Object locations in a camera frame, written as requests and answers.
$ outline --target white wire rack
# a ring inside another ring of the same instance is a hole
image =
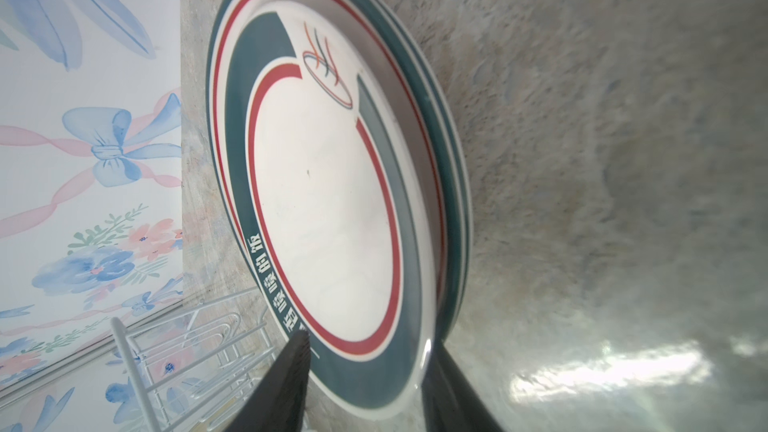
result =
[[[240,331],[243,318],[239,312],[200,320],[207,308],[235,310],[233,300],[247,294],[261,297],[258,288],[250,288],[130,332],[119,319],[112,319],[115,343],[150,432],[220,430],[247,401],[276,358],[275,346],[264,329],[266,305],[258,312],[256,325],[246,331]],[[142,338],[153,330],[180,321],[185,326],[172,337],[161,335],[163,340],[142,345]],[[180,354],[188,362],[182,368],[174,369],[171,362],[164,367],[169,358]]]

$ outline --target plate rim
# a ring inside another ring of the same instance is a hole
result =
[[[450,107],[448,106],[445,92],[443,91],[442,87],[440,87],[437,76],[432,70],[432,66],[429,64],[427,58],[424,56],[424,52],[421,50],[421,47],[416,44],[416,41],[410,32],[408,32],[405,24],[402,23],[399,17],[395,15],[395,13],[388,7],[388,5],[384,3],[383,0],[371,1],[379,7],[385,18],[389,21],[390,24],[394,26],[393,30],[400,36],[400,41],[408,45],[408,52],[412,54],[412,58],[415,59],[414,62],[417,65],[418,71],[422,73],[422,80],[428,84],[427,91],[429,92],[430,97],[434,103],[437,105],[440,111],[440,116],[444,121],[444,127],[441,128],[441,131],[444,132],[444,135],[447,139],[446,141],[453,151],[452,162],[454,165],[456,165],[456,180],[459,184],[457,189],[461,192],[463,204],[465,205],[465,207],[463,207],[463,216],[466,224],[466,234],[463,241],[465,243],[466,253],[463,258],[463,263],[458,267],[458,273],[455,277],[453,277],[455,281],[455,289],[446,289],[447,293],[452,293],[452,302],[450,304],[446,304],[446,308],[444,309],[446,311],[446,316],[441,318],[443,310],[438,310],[436,336],[442,340],[445,340],[453,329],[453,326],[456,324],[458,313],[461,311],[461,305],[466,290],[469,263],[472,258],[474,220],[472,216],[472,194],[468,181],[466,158],[462,150],[461,141],[458,140],[456,123],[450,112]]]

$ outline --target plate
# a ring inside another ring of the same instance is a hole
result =
[[[398,413],[432,348],[442,253],[402,72],[351,0],[224,0],[207,73],[225,208],[281,330],[310,332],[312,379],[343,408]]]

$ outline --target speckled stone surface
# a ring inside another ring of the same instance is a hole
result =
[[[181,13],[184,266],[209,292],[253,283],[207,144],[220,1]],[[764,430],[768,0],[384,1],[464,146],[475,248],[448,350],[498,421]],[[371,423],[308,399],[318,430],[423,430],[420,407]]]

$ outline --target blue flower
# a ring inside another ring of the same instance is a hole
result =
[[[112,419],[116,424],[122,424],[126,420],[133,420],[141,416],[139,400],[136,398],[134,386],[130,385],[130,379],[125,385],[111,384],[107,387],[107,392],[104,396],[112,404],[121,402],[120,408],[114,413],[114,418]]]
[[[168,297],[173,297],[174,295],[182,295],[183,292],[171,290],[172,288],[176,287],[182,280],[183,279],[181,278],[172,278],[166,285],[162,287],[162,289],[155,292],[154,294],[151,292],[145,292],[143,294],[136,295],[135,297],[131,297],[129,300],[123,302],[123,307],[132,308],[134,310],[134,317],[138,317],[139,315],[152,310],[157,302]]]
[[[30,345],[33,345],[34,341],[30,338],[18,338],[5,347],[0,347],[0,357],[5,355],[16,355],[22,350],[26,349]]]
[[[79,294],[132,271],[133,255],[117,247],[86,247],[43,266],[32,285],[43,289],[46,295]]]

